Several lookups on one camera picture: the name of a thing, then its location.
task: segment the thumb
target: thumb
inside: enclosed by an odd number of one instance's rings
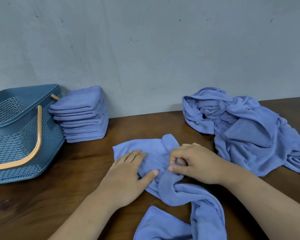
[[[171,165],[168,171],[189,176],[189,166]]]
[[[142,179],[140,179],[139,184],[142,190],[144,190],[148,186],[148,184],[150,184],[151,181],[158,176],[158,174],[159,174],[158,170],[152,170],[148,172]]]

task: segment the gray wall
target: gray wall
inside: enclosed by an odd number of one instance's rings
[[[300,96],[300,0],[0,0],[0,90],[47,83],[101,86],[111,117]]]

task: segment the basket rim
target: basket rim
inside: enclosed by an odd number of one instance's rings
[[[30,110],[32,110],[34,107],[36,107],[38,104],[40,104],[43,100],[45,100],[48,96],[50,96],[51,93],[52,93],[52,91],[56,90],[59,87],[59,84],[56,84],[56,83],[54,83],[54,84],[44,84],[44,85],[54,85],[54,87],[51,88],[49,90],[49,92],[47,92],[42,98],[40,98],[39,100],[37,100],[34,103],[32,103],[31,105],[29,105],[21,113],[17,114],[16,116],[12,117],[11,119],[9,119],[7,121],[0,122],[0,128],[16,122],[22,116],[24,116],[25,114],[27,114]],[[25,87],[20,87],[20,88],[31,88],[31,87],[36,87],[36,86],[41,86],[41,85],[25,86]],[[7,88],[7,89],[4,89],[4,90],[1,90],[0,92],[5,91],[5,90],[9,90],[9,89],[14,89],[14,88]]]

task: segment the brown tabletop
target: brown tabletop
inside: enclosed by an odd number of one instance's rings
[[[260,103],[286,118],[300,133],[299,101],[300,97]],[[47,239],[97,188],[114,160],[112,146],[132,139],[161,138],[169,133],[179,144],[196,142],[214,150],[213,136],[201,134],[188,126],[181,111],[110,119],[103,139],[65,143],[39,177],[0,185],[0,240]],[[300,203],[300,174],[279,167],[263,179]],[[189,178],[184,180],[198,183]],[[201,185],[222,204],[229,240],[267,239],[249,212],[225,188]],[[167,206],[144,192],[112,216],[100,239],[132,239],[151,205],[189,223],[190,204]]]

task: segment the stack of folded towels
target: stack of folded towels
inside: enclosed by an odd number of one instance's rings
[[[106,134],[109,115],[99,86],[69,91],[50,105],[49,113],[54,120],[61,121],[69,143],[101,139]]]

